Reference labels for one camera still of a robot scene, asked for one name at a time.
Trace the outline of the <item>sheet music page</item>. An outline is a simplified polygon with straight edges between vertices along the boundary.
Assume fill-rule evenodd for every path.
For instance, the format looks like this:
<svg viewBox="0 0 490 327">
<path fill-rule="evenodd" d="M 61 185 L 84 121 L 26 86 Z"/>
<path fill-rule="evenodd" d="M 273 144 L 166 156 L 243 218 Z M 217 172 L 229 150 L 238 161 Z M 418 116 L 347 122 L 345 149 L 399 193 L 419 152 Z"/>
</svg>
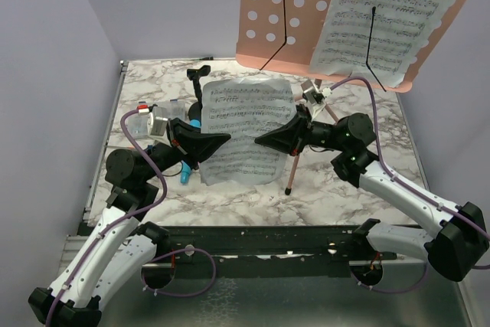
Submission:
<svg viewBox="0 0 490 327">
<path fill-rule="evenodd" d="M 288 123 L 296 114 L 291 83 L 266 77 L 212 81 L 203 88 L 201 131 L 230 139 L 200 164 L 201 181 L 265 185 L 280 178 L 286 155 L 255 138 Z"/>
<path fill-rule="evenodd" d="M 330 0 L 312 73 L 397 88 L 456 0 Z"/>
</svg>

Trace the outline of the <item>pink perforated music stand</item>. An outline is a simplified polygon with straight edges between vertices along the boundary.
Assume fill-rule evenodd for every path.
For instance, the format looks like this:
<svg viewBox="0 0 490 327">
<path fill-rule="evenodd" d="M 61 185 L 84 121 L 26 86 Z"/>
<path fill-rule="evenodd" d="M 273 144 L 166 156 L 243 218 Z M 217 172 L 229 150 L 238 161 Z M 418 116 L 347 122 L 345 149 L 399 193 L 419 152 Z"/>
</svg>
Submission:
<svg viewBox="0 0 490 327">
<path fill-rule="evenodd" d="M 330 0 L 240 0 L 237 61 L 245 67 L 301 77 L 327 81 L 347 78 L 316 74 L 309 70 L 329 2 Z M 421 66 L 465 2 L 466 0 L 456 0 L 454 6 L 448 10 L 443 17 L 441 30 L 430 36 L 428 47 L 419 53 L 422 59 L 409 69 L 407 79 L 399 87 L 384 87 L 379 82 L 372 85 L 400 93 L 409 91 Z"/>
</svg>

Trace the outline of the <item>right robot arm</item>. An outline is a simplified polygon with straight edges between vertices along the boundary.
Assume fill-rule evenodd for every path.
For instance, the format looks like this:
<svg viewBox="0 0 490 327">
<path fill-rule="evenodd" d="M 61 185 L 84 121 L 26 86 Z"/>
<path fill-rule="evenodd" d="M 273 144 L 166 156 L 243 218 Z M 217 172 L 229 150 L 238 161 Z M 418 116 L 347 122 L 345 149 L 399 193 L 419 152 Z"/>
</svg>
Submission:
<svg viewBox="0 0 490 327">
<path fill-rule="evenodd" d="M 482 210 L 471 202 L 458 205 L 445 200 L 399 175 L 368 149 L 375 138 L 366 114 L 354 113 L 327 124 L 313 120 L 300 104 L 292 120 L 255 142 L 291 156 L 305 146 L 337 151 L 331 164 L 342 181 L 378 196 L 419 225 L 413 229 L 366 221 L 351 241 L 357 257 L 398 253 L 425 260 L 448 280 L 463 280 L 489 249 Z"/>
</svg>

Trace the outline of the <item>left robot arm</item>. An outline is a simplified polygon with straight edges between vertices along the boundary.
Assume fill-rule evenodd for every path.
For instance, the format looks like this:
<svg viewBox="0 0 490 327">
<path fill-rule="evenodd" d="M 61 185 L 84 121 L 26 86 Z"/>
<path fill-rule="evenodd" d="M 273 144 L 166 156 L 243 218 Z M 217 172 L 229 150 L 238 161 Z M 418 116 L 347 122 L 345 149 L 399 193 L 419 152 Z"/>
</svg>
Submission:
<svg viewBox="0 0 490 327">
<path fill-rule="evenodd" d="M 97 326 L 103 310 L 119 289 L 150 260 L 172 253 L 166 230 L 144 222 L 145 214 L 162 203 L 167 185 L 158 177 L 179 162 L 192 168 L 209 159 L 230 134 L 202 133 L 180 119 L 150 114 L 149 149 L 117 149 L 106 160 L 106 181 L 113 188 L 107 206 L 90 236 L 65 271 L 47 288 L 36 288 L 28 304 L 45 326 Z"/>
</svg>

